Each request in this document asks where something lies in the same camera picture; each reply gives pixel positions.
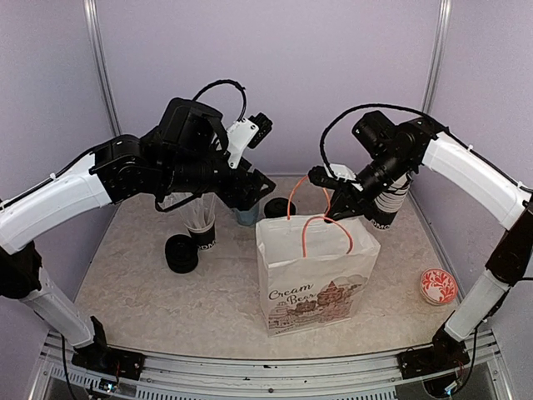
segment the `black cup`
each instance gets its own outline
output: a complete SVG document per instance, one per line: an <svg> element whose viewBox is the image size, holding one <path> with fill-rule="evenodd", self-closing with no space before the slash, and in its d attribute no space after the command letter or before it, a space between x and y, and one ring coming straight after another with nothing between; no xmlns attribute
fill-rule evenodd
<svg viewBox="0 0 533 400"><path fill-rule="evenodd" d="M210 228L202 231L201 229L187 229L192 240L197 245L198 250L209 250L215 245L215 223Z"/></svg>

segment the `black lid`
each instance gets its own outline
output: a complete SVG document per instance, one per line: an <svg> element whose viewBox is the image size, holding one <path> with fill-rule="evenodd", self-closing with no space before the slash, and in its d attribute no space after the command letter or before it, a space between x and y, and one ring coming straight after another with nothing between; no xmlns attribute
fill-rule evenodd
<svg viewBox="0 0 533 400"><path fill-rule="evenodd" d="M266 218L286 217L286 206L289 200L284 197L273 198L270 202L265 204ZM291 202L291 215L296 214L296 206Z"/></svg>
<svg viewBox="0 0 533 400"><path fill-rule="evenodd" d="M168 267L175 273L189 273L198 265L198 249L187 235L170 237L165 244Z"/></svg>

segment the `shopping bag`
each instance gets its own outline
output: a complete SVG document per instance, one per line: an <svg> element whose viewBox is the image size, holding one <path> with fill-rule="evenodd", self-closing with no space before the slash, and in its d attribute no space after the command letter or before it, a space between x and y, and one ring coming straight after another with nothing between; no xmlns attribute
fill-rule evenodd
<svg viewBox="0 0 533 400"><path fill-rule="evenodd" d="M380 251L379 242L357 218L263 219L256 224L256 240L269 336L352 318Z"/></svg>

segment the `white arm segment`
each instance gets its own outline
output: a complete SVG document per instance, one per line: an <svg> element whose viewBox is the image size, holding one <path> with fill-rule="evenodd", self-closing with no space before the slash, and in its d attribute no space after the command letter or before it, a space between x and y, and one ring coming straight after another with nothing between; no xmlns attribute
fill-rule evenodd
<svg viewBox="0 0 533 400"><path fill-rule="evenodd" d="M235 121L227 129L227 140L229 142L227 151L230 153L227 161L231 169L237 169L242 154L246 150L248 143L256 136L257 131L259 131L259 127L245 118L241 121Z"/></svg>
<svg viewBox="0 0 533 400"><path fill-rule="evenodd" d="M52 325L75 348L83 348L94 340L94 325L55 285L44 268L39 269L41 290L30 292L19 301Z"/></svg>
<svg viewBox="0 0 533 400"><path fill-rule="evenodd" d="M446 332L457 342L468 338L510 288L511 286L496 279L491 271L485 270L446 321Z"/></svg>
<svg viewBox="0 0 533 400"><path fill-rule="evenodd" d="M431 140L422 164L450 179L470 194L510 229L524 211L523 202L531 195L509 182L494 168L441 132Z"/></svg>
<svg viewBox="0 0 533 400"><path fill-rule="evenodd" d="M68 219L110 204L111 198L98 176L89 173L92 167L94 154L91 153L12 206L2 209L0 204L0 247L14 254Z"/></svg>

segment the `small round container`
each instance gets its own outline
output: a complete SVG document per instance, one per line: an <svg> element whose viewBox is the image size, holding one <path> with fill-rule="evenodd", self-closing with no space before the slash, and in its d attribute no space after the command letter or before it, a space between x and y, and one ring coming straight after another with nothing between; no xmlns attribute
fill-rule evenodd
<svg viewBox="0 0 533 400"><path fill-rule="evenodd" d="M198 265L198 248L187 235L170 237L165 244L168 267L175 273L189 273Z"/></svg>
<svg viewBox="0 0 533 400"><path fill-rule="evenodd" d="M420 292L429 304L442 306L457 298L459 287L451 274L443 269L431 268L422 273Z"/></svg>
<svg viewBox="0 0 533 400"><path fill-rule="evenodd" d="M265 218L286 217L286 207L289 200L284 197L275 197L265 204ZM291 202L291 215L296 214L296 206Z"/></svg>

